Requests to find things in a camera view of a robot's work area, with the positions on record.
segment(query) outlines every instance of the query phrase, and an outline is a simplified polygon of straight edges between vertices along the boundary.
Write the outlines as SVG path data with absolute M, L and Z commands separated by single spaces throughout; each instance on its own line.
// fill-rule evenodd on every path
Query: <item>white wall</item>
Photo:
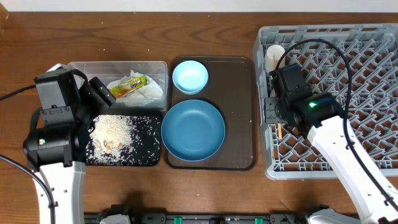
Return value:
M 0 2 L 11 12 L 398 12 L 398 0 L 0 0 Z

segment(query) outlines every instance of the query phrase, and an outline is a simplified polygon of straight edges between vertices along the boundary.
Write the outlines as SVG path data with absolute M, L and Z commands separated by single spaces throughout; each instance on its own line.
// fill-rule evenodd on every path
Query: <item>grid pattern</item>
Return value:
M 322 32 L 331 33 L 332 29 Z M 335 29 L 332 34 L 350 33 L 352 30 Z M 353 91 L 350 101 L 349 120 L 357 138 L 380 169 L 398 168 L 398 47 L 393 35 L 380 29 L 360 30 L 363 33 L 350 35 L 346 40 L 332 41 L 345 53 L 353 74 Z M 264 53 L 272 44 L 285 49 L 294 41 L 292 34 L 279 31 L 274 39 L 261 40 Z M 306 43 L 292 50 L 287 64 L 298 63 L 306 82 L 314 93 L 324 91 L 334 95 L 344 105 L 347 92 L 347 70 L 342 58 L 326 44 Z M 268 95 L 271 83 L 268 74 L 264 80 Z M 316 148 L 296 138 L 282 128 L 283 138 L 277 137 L 277 126 L 269 125 L 272 142 L 271 153 L 274 171 L 331 170 L 331 167 Z

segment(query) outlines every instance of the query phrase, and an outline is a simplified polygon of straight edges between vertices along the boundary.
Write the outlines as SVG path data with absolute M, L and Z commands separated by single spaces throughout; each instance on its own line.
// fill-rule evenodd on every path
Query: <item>green led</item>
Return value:
M 310 105 L 311 108 L 313 108 L 313 107 L 316 106 L 317 104 L 316 104 L 316 103 L 313 103 L 313 102 L 310 102 L 309 105 Z

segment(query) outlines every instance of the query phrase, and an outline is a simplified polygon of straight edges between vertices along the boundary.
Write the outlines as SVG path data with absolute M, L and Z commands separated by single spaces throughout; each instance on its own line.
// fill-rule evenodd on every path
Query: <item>dish rack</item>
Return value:
M 353 74 L 349 121 L 356 137 L 385 176 L 398 176 L 398 24 L 351 24 L 262 27 L 253 47 L 261 111 L 265 175 L 276 179 L 337 178 L 329 163 L 303 137 L 296 138 L 265 122 L 264 101 L 271 92 L 264 56 L 272 44 L 285 48 L 322 38 L 346 55 Z M 288 53 L 286 65 L 298 63 L 314 93 L 330 92 L 344 105 L 347 70 L 342 58 L 323 43 L 306 43 Z

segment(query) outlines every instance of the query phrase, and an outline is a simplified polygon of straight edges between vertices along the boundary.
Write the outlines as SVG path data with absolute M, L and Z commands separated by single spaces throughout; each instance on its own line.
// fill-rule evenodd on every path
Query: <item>plastic bin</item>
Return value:
M 115 103 L 112 108 L 145 107 L 161 111 L 167 109 L 167 90 L 169 77 L 165 62 L 71 62 L 69 68 L 77 68 L 88 79 L 98 77 L 104 85 L 129 77 L 131 70 L 151 77 L 162 89 L 163 95 L 158 98 L 140 98 L 126 103 Z
M 253 47 L 259 91 L 264 172 L 270 179 L 337 178 L 326 159 L 303 137 L 296 138 L 265 121 L 264 100 L 271 82 L 264 70 L 269 46 L 285 49 L 305 39 L 322 38 L 345 53 L 353 73 L 348 111 L 356 137 L 385 176 L 398 176 L 398 24 L 345 24 L 262 27 Z M 289 52 L 287 65 L 298 63 L 317 94 L 327 91 L 345 104 L 347 74 L 341 57 L 319 43 L 307 43 Z

